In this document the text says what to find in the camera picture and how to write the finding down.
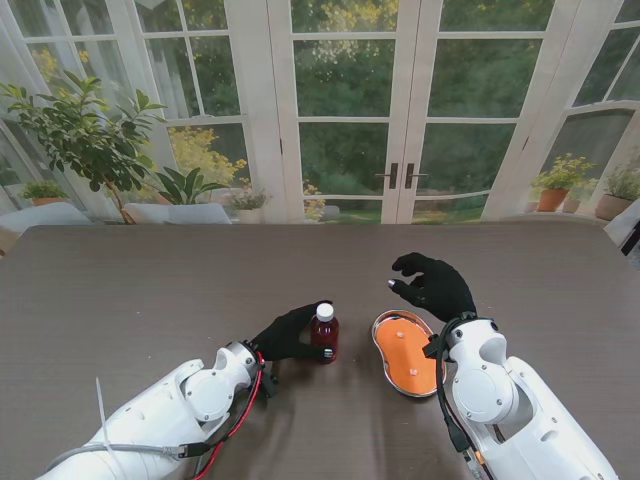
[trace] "orange tray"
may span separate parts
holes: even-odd
[[[433,335],[424,320],[406,310],[389,310],[373,322],[371,335],[382,356],[384,374],[396,390],[418,398],[436,393],[436,361],[422,352]],[[444,382],[444,362],[442,368]]]

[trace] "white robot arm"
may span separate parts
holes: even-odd
[[[613,468],[538,374],[506,357],[492,320],[448,336],[458,421],[495,480],[616,480]]]
[[[138,449],[145,450],[150,446],[164,449],[164,454],[105,451],[100,430],[80,453],[56,459],[40,479],[172,478],[185,463],[180,446],[206,442],[229,418],[236,392],[252,384],[260,367],[254,353],[239,342],[218,350],[212,369],[205,369],[201,360],[182,364],[119,408],[105,424],[114,447],[144,446]]]

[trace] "red cable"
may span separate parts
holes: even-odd
[[[264,360],[262,359],[262,354],[260,352],[257,352],[257,354],[258,354],[258,361],[260,365],[258,366],[258,373],[256,374],[256,380],[255,380],[256,388],[253,392],[253,395],[251,395],[251,398],[249,399],[249,404],[247,405],[247,409],[244,411],[244,414],[238,421],[238,425],[236,425],[235,428],[229,432],[229,435],[227,436],[227,438],[231,438],[233,434],[236,433],[238,429],[242,426],[244,421],[249,416],[249,412],[253,407],[253,403],[255,402],[256,397],[258,396],[258,390],[260,390],[259,388],[260,382],[262,381],[262,367],[264,365]],[[209,461],[202,469],[202,472],[200,472],[193,480],[202,480],[205,477],[205,475],[209,472],[209,470],[211,470],[211,467],[213,466],[213,462],[216,461],[216,457],[218,456],[218,453],[220,453],[220,450],[222,450],[222,445],[224,445],[224,442],[220,442],[218,445],[216,445],[216,447],[213,449],[213,453],[211,454],[211,457],[209,458]]]

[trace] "black gloved hand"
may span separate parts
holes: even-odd
[[[410,285],[394,280],[391,290],[414,307],[424,308],[443,322],[461,316],[465,312],[476,314],[476,306],[464,279],[458,271],[442,260],[434,260],[420,253],[410,253],[398,258],[394,271],[405,277],[422,273]]]
[[[283,360],[285,358],[324,359],[324,348],[312,347],[300,341],[300,333],[316,313],[321,303],[332,303],[329,300],[312,303],[291,310],[278,318],[251,341],[265,360]]]

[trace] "bottle cap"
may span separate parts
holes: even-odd
[[[321,322],[330,322],[333,320],[333,305],[330,303],[321,303],[316,308],[316,318]]]

